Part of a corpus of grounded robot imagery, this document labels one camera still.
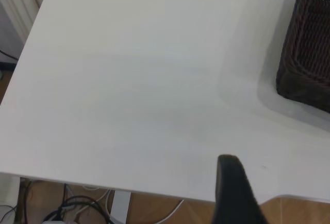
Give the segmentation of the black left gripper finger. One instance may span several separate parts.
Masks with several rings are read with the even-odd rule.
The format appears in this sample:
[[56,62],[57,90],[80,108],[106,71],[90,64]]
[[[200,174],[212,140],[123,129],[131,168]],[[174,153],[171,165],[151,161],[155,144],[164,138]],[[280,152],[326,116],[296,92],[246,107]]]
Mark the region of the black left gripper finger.
[[216,204],[212,223],[267,223],[240,160],[222,154],[217,160]]

